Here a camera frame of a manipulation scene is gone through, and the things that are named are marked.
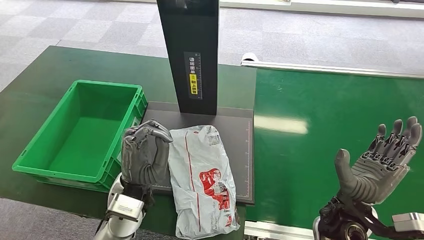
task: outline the metal rail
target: metal rail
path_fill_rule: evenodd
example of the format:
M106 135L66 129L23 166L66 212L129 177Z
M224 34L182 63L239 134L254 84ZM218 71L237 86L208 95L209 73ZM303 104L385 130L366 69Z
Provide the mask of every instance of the metal rail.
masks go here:
M389 78L414 78L424 79L423 74L389 72L376 69L362 69L336 66L319 66L319 65L303 65L303 64L288 64L266 61L242 60L242 67L251 67L259 69L275 69L275 70L297 70L306 72L322 72L322 73L337 73L337 74L354 74L363 76L381 76Z

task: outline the green table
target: green table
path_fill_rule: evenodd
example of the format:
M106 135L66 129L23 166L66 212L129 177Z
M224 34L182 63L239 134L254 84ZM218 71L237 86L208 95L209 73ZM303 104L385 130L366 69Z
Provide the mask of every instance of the green table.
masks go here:
M311 229L319 209L339 189L334 167L339 148L350 151L353 165L379 124L391 131L396 119L410 116L424 123L424 78L416 75L383 77L342 68L334 72L344 73L329 73L332 70L294 65L285 69L248 65L259 69L254 105L255 207L247 209L247 220ZM375 207L386 225L392 225L395 214L424 213L424 149L418 148L410 167L398 188Z
M11 167L66 90L75 80L142 85L149 101L176 103L168 59L121 53L48 47L0 93L0 197L90 218L102 218L107 194L43 184ZM253 109L256 70L219 66L220 107ZM175 234L177 214L172 196L156 195L142 228ZM246 207L238 206L241 228L217 239L242 239Z
M338 190L334 156L339 148L350 151L353 163L378 124L390 126L412 115L424 121L424 82L418 78L227 65L219 66L218 78L220 107L254 105L255 207L238 207L241 218L251 221L310 229ZM49 47L0 93L0 196L100 218L105 193L42 184L11 170L76 79L143 85L155 102L175 103L176 96L165 58L63 47ZM396 191L376 207L386 224L392 214L424 213L424 194L413 193L424 188L424 151L418 149L410 165ZM172 198L157 196L142 227L173 235L175 217ZM220 238L242 235L239 230Z

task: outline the gray carpet floor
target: gray carpet floor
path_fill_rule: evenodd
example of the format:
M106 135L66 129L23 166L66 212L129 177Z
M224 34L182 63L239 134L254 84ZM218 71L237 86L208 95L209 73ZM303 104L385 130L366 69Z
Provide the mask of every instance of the gray carpet floor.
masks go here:
M155 4L0 0L0 91L50 45L167 57ZM246 52L269 62L424 74L424 21L222 8L219 63L239 65ZM88 240L98 223L0 199L0 240Z

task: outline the gray robotic hand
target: gray robotic hand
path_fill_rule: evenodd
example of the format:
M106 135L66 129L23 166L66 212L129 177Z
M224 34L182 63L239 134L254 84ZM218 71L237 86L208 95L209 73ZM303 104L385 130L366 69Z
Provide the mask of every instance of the gray robotic hand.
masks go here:
M415 116L408 118L406 129L398 119L385 139L386 126L378 126L378 134L352 168L350 154L340 149L335 158L335 170L340 191L353 200L366 204L382 203L398 186L410 170L408 163L416 153L423 134L422 126Z
M153 161L149 136L155 137L157 147ZM172 141L170 131L154 119L128 128L122 139L122 179L132 185L151 186L164 178Z

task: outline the yellow warning label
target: yellow warning label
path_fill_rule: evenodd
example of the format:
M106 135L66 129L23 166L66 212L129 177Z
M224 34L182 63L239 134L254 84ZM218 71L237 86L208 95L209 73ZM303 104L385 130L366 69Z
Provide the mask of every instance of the yellow warning label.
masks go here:
M196 74L189 74L190 76L190 91L191 94L198 94L198 78Z

